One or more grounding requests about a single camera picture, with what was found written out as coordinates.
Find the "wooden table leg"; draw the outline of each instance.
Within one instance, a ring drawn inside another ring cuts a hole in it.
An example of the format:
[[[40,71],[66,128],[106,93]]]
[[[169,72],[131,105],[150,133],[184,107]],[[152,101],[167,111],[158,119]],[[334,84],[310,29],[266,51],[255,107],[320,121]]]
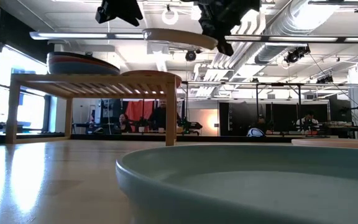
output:
[[[175,145],[177,135],[177,111],[176,111],[176,83],[167,84],[167,135],[165,136],[165,145]]]
[[[17,133],[17,108],[19,107],[20,84],[11,81],[9,88],[9,109],[6,121],[6,144],[15,144]]]
[[[71,130],[73,129],[73,99],[66,99],[66,123],[65,123],[65,137],[71,136]]]

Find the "man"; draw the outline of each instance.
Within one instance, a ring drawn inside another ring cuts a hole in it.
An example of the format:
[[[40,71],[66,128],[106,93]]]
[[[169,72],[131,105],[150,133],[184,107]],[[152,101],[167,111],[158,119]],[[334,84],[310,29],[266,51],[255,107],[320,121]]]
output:
[[[272,127],[272,125],[270,125],[270,123],[266,124],[265,117],[260,114],[258,116],[258,122],[252,124],[250,128],[257,128],[257,129],[263,131],[264,134],[271,134],[271,130],[270,130],[271,127]]]
[[[156,108],[149,117],[149,121],[152,122],[153,129],[167,127],[167,101],[161,99],[158,108]]]
[[[308,111],[304,118],[296,121],[296,127],[299,128],[299,131],[300,131],[301,121],[302,121],[302,130],[304,130],[307,126],[318,128],[318,120],[314,119],[313,111]]]

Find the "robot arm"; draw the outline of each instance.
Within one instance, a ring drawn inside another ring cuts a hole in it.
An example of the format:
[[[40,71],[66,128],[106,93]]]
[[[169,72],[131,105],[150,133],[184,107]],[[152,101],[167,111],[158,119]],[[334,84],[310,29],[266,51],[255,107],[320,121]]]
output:
[[[196,2],[201,9],[201,19],[198,22],[203,29],[203,35],[218,40],[219,52],[231,56],[233,48],[224,37],[231,34],[230,30],[234,26],[241,25],[242,17],[250,9],[259,11],[260,0],[199,0]],[[138,20],[143,19],[136,0],[103,0],[96,13],[97,22],[107,22],[116,17],[133,26],[139,26]]]

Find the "woman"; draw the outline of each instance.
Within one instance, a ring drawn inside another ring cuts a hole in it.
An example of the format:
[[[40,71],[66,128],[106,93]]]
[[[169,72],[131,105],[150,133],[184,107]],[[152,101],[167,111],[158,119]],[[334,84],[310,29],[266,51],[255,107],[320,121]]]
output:
[[[128,116],[126,114],[122,114],[119,116],[119,127],[122,133],[131,133],[132,128],[128,122]]]

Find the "red curtain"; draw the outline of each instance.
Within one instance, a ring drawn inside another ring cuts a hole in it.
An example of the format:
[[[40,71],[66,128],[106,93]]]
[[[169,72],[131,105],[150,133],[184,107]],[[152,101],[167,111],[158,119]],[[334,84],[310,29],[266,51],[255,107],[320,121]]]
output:
[[[125,114],[128,116],[128,119],[132,121],[138,121],[143,111],[143,100],[140,101],[130,101],[128,102],[128,107]],[[153,112],[153,101],[144,102],[144,118],[148,119]]]

